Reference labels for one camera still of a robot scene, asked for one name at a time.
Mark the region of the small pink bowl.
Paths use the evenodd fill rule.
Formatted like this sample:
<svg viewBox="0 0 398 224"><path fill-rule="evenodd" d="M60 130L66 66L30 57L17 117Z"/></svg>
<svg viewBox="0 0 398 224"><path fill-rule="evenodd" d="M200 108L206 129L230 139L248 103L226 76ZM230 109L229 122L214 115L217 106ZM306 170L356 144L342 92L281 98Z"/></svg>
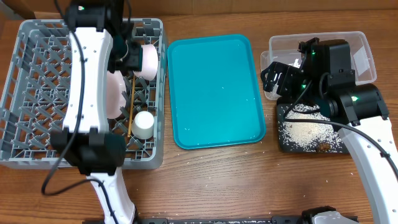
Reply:
<svg viewBox="0 0 398 224"><path fill-rule="evenodd" d="M137 78L142 77L145 80L152 81L156 75L159 66L159 58L157 49L152 44L141 45L142 52L142 69L141 71L134 71Z"/></svg>

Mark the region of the large pink plate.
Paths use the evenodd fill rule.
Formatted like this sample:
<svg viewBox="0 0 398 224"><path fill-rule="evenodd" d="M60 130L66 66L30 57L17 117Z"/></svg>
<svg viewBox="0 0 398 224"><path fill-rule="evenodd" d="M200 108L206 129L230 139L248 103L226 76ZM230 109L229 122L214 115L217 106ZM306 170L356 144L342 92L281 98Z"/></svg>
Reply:
<svg viewBox="0 0 398 224"><path fill-rule="evenodd" d="M126 91L123 75L116 70L114 73L107 71L106 83L106 114L108 119L115 119L121 116L120 107L126 105L126 99L122 92Z"/></svg>

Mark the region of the brown food scrap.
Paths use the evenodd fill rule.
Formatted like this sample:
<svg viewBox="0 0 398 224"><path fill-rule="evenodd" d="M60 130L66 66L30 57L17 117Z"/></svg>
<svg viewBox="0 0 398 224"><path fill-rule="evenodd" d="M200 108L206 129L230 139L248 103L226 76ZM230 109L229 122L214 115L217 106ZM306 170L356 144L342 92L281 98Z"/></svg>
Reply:
<svg viewBox="0 0 398 224"><path fill-rule="evenodd" d="M327 142L321 142L317 146L317 152L320 152L320 153L326 153L326 152L330 151L330 149L331 149L331 146Z"/></svg>

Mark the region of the white cup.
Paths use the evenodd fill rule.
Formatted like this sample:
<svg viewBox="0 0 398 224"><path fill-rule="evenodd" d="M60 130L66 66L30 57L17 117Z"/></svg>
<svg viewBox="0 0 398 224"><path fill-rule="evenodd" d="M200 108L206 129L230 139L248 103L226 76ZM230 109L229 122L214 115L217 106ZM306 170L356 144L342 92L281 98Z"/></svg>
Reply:
<svg viewBox="0 0 398 224"><path fill-rule="evenodd" d="M140 111L132 122L132 133L139 139L150 139L154 135L154 116L148 111Z"/></svg>

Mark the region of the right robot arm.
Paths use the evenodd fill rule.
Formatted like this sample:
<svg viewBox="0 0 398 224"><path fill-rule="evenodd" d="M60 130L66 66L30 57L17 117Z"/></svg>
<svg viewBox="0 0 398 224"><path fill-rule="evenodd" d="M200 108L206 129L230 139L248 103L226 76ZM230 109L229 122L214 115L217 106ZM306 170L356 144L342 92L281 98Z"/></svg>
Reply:
<svg viewBox="0 0 398 224"><path fill-rule="evenodd" d="M282 119L303 99L334 127L357 167L375 223L397 223L397 147L389 110L372 83L356 84L349 43L344 39L300 42L299 68L272 62L261 72L263 90L292 100Z"/></svg>

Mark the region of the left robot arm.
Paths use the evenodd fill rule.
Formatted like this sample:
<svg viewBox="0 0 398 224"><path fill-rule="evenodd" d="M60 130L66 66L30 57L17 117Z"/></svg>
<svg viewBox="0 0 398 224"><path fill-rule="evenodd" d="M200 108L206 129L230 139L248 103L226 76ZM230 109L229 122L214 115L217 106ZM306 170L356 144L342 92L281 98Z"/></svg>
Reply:
<svg viewBox="0 0 398 224"><path fill-rule="evenodd" d="M123 136L109 130L107 77L133 73L152 80L159 56L151 45L131 39L134 24L123 18L124 1L72 1L60 11L70 31L72 72L67 113L51 146L93 185L106 223L136 223L122 174L126 155Z"/></svg>

